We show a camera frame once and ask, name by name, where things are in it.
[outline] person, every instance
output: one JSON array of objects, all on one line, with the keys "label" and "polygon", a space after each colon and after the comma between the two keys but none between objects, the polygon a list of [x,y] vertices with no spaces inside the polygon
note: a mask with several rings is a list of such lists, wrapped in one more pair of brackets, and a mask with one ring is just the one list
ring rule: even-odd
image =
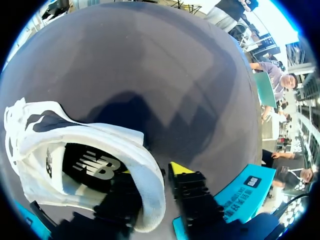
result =
[{"label": "person", "polygon": [[[250,67],[253,70],[261,70],[267,72],[272,83],[273,93],[276,102],[282,99],[285,88],[295,90],[298,87],[298,79],[295,74],[290,73],[283,75],[281,70],[272,63],[255,62],[250,63]],[[265,122],[266,117],[271,111],[271,109],[271,106],[265,106],[264,113],[261,116],[262,123]]]},{"label": "person", "polygon": [[258,7],[257,0],[220,0],[204,18],[225,32],[230,32],[242,14]]},{"label": "person", "polygon": [[272,181],[274,187],[294,189],[303,180],[305,184],[313,180],[314,172],[305,168],[304,158],[298,153],[270,152],[262,150],[263,167],[275,169]]}]

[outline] lanyard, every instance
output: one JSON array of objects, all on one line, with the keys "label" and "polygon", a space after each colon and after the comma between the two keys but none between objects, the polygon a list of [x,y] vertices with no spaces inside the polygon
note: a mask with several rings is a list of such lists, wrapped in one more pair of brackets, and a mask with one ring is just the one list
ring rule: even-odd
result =
[{"label": "lanyard", "polygon": [[295,173],[295,171],[301,171],[303,168],[297,168],[297,169],[292,169],[292,170],[288,170],[289,173],[292,173],[293,175],[295,175],[295,177],[299,180],[301,180],[301,177],[298,177],[297,174]]}]

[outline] green chair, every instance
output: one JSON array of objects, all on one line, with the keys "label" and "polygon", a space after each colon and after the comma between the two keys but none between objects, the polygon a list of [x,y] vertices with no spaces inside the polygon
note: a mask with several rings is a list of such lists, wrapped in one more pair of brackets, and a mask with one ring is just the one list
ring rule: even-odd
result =
[{"label": "green chair", "polygon": [[258,72],[253,76],[256,82],[261,104],[264,106],[277,108],[274,90],[268,74],[266,72]]}]

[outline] table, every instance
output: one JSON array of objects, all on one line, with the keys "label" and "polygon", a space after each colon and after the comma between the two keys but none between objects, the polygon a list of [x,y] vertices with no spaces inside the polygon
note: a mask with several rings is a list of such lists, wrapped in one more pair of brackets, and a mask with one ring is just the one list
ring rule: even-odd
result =
[{"label": "table", "polygon": [[[213,195],[247,164],[261,163],[261,113],[249,63],[227,33],[179,9],[119,2],[68,14],[22,46],[1,82],[0,113],[22,97],[57,101],[75,121],[144,132],[161,168],[175,161],[201,171]],[[2,144],[4,136],[1,124]],[[4,148],[1,159],[8,187],[27,207]],[[175,239],[179,213],[167,177],[165,194],[162,223],[132,239]],[[42,209],[56,222],[72,211],[91,216],[72,207]]]}]

